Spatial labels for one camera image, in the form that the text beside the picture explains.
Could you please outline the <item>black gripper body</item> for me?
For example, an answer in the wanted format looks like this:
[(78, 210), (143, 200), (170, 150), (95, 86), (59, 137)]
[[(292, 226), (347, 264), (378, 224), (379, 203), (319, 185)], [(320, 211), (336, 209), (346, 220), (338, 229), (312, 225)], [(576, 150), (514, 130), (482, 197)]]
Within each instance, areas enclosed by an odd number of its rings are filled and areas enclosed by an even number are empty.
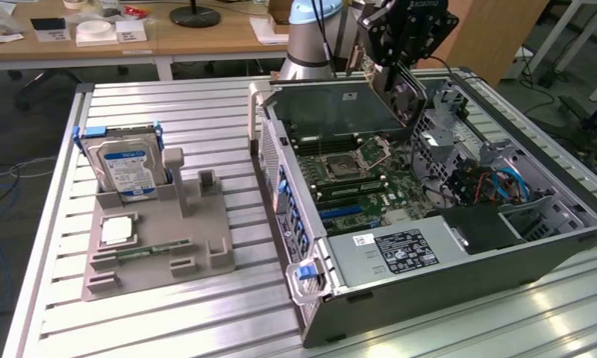
[(394, 1), (391, 5), (391, 22), (404, 23), (411, 16), (422, 17), (423, 19), (427, 19), (428, 16), (434, 16), (436, 19), (454, 19), (454, 14), (450, 12), (448, 7), (450, 2), (447, 0)]

